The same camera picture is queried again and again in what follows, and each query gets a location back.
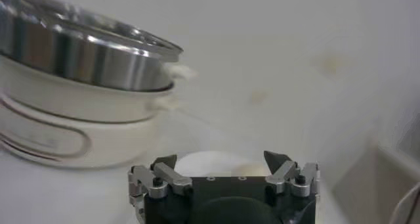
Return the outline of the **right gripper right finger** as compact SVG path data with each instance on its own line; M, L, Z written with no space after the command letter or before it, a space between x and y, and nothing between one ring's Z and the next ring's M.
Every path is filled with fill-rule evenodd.
M317 163L306 163L303 167L286 154L264 151L264 159L271 172L265 181L276 194L289 189L293 196L309 197L320 193L320 167Z

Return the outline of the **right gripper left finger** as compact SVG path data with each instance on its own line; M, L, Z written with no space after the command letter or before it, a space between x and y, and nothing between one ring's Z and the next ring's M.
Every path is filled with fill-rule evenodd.
M132 166L128 171L129 203L139 208L144 197L154 200L166 198L169 193L191 196L193 180L175 171L177 155L159 157L147 166Z

